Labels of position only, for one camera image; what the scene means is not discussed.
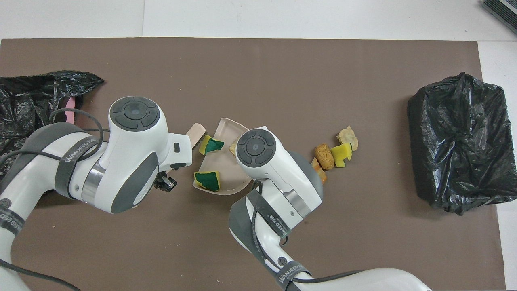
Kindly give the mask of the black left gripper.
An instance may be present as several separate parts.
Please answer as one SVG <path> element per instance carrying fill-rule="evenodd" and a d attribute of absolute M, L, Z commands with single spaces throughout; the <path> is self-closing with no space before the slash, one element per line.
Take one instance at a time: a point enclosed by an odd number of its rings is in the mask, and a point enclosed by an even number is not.
<path fill-rule="evenodd" d="M 171 192 L 175 186 L 177 186 L 177 181 L 169 177 L 165 171 L 157 173 L 157 177 L 154 180 L 154 188 Z"/>

